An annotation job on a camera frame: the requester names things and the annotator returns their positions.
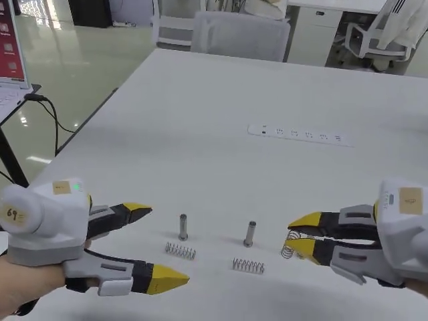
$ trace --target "power strip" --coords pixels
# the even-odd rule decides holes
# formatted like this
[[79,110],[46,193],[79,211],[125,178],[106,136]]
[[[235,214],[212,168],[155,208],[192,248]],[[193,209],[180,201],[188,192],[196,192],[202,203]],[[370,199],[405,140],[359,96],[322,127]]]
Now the power strip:
[[349,143],[348,139],[343,134],[332,134],[295,128],[281,128],[268,125],[249,125],[247,131],[250,135],[352,147],[351,143]]

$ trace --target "coil spring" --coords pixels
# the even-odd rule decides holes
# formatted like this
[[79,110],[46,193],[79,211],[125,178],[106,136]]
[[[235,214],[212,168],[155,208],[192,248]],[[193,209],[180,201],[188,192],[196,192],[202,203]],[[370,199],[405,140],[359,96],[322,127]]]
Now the coil spring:
[[263,274],[265,271],[265,264],[255,261],[249,261],[246,259],[237,259],[232,260],[232,268],[235,271],[248,272],[254,274]]
[[[297,231],[290,231],[287,234],[287,239],[301,239],[302,238],[302,234],[300,234]],[[313,239],[314,237],[312,236],[307,236],[307,238],[309,239]],[[284,259],[291,259],[293,257],[293,254],[295,253],[295,251],[291,248],[288,247],[286,244],[284,244],[284,246],[281,249],[281,256]],[[299,253],[296,253],[296,257],[298,259],[305,259],[303,256],[301,256]]]
[[182,257],[184,259],[189,259],[189,260],[194,259],[196,256],[196,249],[191,249],[190,247],[185,247],[182,245],[169,243],[169,242],[165,246],[165,251],[168,254],[179,256],[179,257]]

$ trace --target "drawer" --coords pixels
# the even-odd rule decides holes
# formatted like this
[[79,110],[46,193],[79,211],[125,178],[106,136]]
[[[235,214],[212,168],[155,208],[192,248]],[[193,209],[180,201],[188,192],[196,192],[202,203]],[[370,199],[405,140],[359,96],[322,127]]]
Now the drawer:
[[336,28],[339,25],[340,19],[342,19],[342,11],[301,7],[298,24],[303,23],[305,25]]
[[336,28],[305,25],[296,29],[287,62],[309,66],[326,65]]

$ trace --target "laptop screen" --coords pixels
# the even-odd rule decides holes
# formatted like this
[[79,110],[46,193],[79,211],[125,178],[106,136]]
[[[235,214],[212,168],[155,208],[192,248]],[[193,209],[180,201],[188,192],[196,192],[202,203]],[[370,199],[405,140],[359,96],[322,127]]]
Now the laptop screen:
[[9,0],[0,0],[0,79],[24,82],[25,74]]

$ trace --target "finger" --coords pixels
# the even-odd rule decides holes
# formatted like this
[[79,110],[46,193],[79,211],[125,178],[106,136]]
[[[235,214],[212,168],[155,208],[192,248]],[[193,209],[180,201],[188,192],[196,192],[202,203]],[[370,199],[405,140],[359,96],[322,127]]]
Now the finger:
[[0,304],[0,320],[6,318],[7,316],[13,315],[18,308],[13,308],[11,306],[3,307],[4,304]]
[[38,299],[65,285],[60,265],[25,267],[0,257],[0,314],[10,313],[20,305]]
[[86,284],[90,288],[97,288],[98,286],[100,286],[100,280],[98,280],[98,279],[88,279],[88,281],[86,281]]
[[406,280],[406,287],[428,298],[428,283],[419,280],[408,279]]

